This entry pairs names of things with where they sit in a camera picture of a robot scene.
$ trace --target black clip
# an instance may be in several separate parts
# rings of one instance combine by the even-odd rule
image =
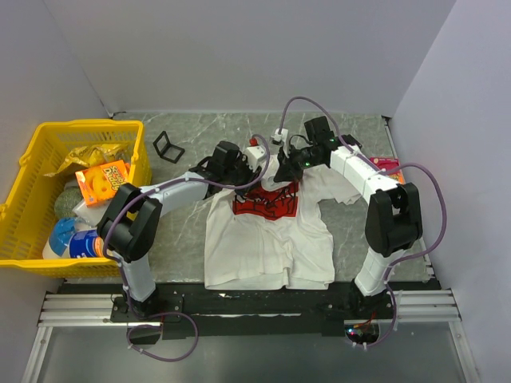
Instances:
[[[165,146],[163,147],[163,149],[160,150],[158,148],[158,142],[161,141],[162,137],[165,137],[165,141],[166,142],[165,142]],[[179,146],[176,146],[176,145],[170,143],[170,139],[168,138],[167,132],[165,130],[163,132],[161,132],[160,135],[154,140],[153,146],[154,146],[154,150],[156,150],[156,153],[158,153],[158,156],[162,160],[167,160],[168,162],[172,162],[173,164],[177,164],[177,161],[179,161],[181,156],[183,156],[183,154],[184,154],[184,149],[183,148],[180,148]],[[165,157],[165,153],[168,152],[168,150],[170,148],[174,148],[174,149],[177,149],[179,151],[179,153],[177,154],[176,158]]]

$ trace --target red graphic print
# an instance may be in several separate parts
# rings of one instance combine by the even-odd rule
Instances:
[[[274,191],[266,191],[259,186],[246,194],[244,198],[237,196],[232,201],[232,212],[235,215],[259,215],[271,221],[282,217],[296,217],[297,191],[298,183],[291,183]]]

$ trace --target yellow basket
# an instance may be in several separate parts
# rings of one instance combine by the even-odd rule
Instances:
[[[108,259],[42,258],[42,248],[57,222],[53,204],[64,189],[62,178],[43,175],[54,172],[69,150],[107,142],[129,142],[133,151],[129,182],[136,186],[150,183],[151,167],[140,121],[75,120],[39,125],[19,160],[21,168],[9,197],[0,205],[0,267],[59,278],[118,274],[117,266]]]

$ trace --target shirt sleeve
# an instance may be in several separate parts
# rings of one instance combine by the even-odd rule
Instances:
[[[344,176],[328,168],[319,165],[303,172],[301,187],[306,195],[319,202],[322,199],[335,199],[338,203],[354,203],[360,194]]]

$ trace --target metal frame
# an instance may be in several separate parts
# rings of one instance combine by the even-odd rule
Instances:
[[[142,324],[110,321],[113,300],[117,297],[120,295],[47,294],[42,305],[39,327],[113,327]],[[396,291],[396,298],[399,301],[399,322],[459,322],[461,320],[450,290]],[[228,318],[232,314],[216,316]],[[346,320],[345,323],[360,321],[361,319]],[[380,319],[378,322],[390,322],[390,319]]]
[[[111,322],[110,317],[115,310],[113,300],[120,296],[120,294],[47,294],[39,317],[38,334],[22,382],[37,382],[54,327],[129,327],[140,324],[157,324],[157,322]],[[458,337],[458,355],[460,350],[469,351],[465,335],[462,333],[461,317],[451,290],[401,290],[396,291],[396,298],[398,300],[398,322],[448,322],[451,329],[454,326],[457,334],[462,334],[461,337]],[[232,314],[209,314],[208,316],[228,318]],[[376,322],[386,323],[389,321],[390,319],[379,319]],[[360,322],[360,319],[346,320],[345,324],[350,325],[357,322]],[[462,361],[461,365],[467,381],[476,381],[470,380],[471,377],[477,377],[477,372],[474,373],[470,369],[473,362],[471,363],[469,359],[461,359],[461,357],[460,361]]]
[[[37,383],[52,331],[53,327],[38,328],[38,333],[35,336],[34,345],[30,352],[29,361],[26,363],[22,383]]]

